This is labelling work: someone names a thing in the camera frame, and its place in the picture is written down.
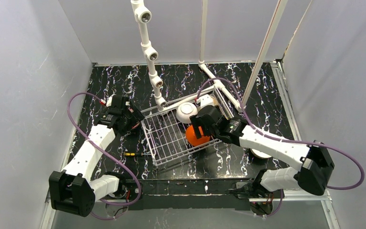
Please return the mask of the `pale grey bowl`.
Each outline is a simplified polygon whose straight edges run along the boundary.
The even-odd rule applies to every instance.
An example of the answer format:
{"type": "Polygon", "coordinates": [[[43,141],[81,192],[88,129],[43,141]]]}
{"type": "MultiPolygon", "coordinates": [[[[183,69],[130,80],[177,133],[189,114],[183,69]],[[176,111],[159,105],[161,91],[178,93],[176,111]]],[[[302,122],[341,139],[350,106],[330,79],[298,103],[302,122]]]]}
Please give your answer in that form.
{"type": "Polygon", "coordinates": [[[176,110],[176,118],[183,124],[190,124],[190,117],[198,114],[198,109],[193,103],[185,102],[180,104],[176,110]]]}

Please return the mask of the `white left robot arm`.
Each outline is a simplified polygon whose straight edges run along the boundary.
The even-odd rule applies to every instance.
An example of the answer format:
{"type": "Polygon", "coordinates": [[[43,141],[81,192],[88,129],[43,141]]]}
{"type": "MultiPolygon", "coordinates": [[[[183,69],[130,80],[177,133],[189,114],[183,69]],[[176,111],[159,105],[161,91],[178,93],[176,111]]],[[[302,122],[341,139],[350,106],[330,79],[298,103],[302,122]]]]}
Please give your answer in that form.
{"type": "Polygon", "coordinates": [[[49,195],[54,210],[86,217],[91,214],[95,202],[104,202],[108,195],[125,198],[110,203],[124,209],[141,197],[142,186],[134,173],[105,149],[116,136],[137,128],[144,116],[129,97],[114,94],[108,100],[101,99],[100,103],[105,108],[94,119],[89,134],[71,120],[85,137],[85,142],[62,171],[54,171],[49,177],[49,195]],[[116,172],[107,172],[98,179],[92,179],[102,155],[119,164],[131,175],[135,184],[129,184],[124,175],[116,172]]]}

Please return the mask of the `beige bowl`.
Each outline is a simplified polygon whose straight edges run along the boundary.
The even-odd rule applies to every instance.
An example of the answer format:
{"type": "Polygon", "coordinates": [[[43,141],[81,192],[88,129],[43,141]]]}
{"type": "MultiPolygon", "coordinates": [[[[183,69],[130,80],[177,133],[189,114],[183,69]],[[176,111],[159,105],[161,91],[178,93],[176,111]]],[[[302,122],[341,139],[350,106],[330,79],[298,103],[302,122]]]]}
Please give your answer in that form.
{"type": "Polygon", "coordinates": [[[211,98],[212,98],[212,101],[213,101],[213,106],[218,107],[219,106],[219,103],[218,103],[217,98],[214,97],[214,96],[211,96],[211,98]]]}

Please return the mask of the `white bowl with tan outside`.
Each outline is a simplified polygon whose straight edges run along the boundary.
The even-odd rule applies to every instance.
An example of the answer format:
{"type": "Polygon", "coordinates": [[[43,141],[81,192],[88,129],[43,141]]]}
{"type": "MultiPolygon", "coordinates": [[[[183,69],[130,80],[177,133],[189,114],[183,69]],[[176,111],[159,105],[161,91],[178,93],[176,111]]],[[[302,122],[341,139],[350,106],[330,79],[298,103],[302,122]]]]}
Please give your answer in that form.
{"type": "Polygon", "coordinates": [[[257,158],[260,158],[260,159],[268,159],[268,158],[271,158],[271,156],[270,156],[270,155],[265,154],[265,153],[263,153],[263,152],[260,152],[260,151],[258,151],[258,150],[250,149],[250,151],[251,151],[251,153],[252,153],[255,157],[257,157],[257,158]]]}

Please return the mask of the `white bowl with brown outside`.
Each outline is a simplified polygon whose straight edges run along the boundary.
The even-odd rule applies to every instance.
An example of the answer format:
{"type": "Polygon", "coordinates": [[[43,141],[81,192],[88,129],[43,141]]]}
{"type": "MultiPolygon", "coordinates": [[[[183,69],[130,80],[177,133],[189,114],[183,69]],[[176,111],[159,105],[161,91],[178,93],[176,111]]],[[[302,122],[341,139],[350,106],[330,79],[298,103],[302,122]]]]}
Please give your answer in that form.
{"type": "Polygon", "coordinates": [[[194,127],[192,125],[188,126],[185,132],[186,140],[189,144],[192,146],[199,146],[202,144],[205,144],[211,140],[210,136],[205,136],[203,134],[203,130],[201,127],[199,127],[201,138],[197,138],[194,132],[194,127]]]}

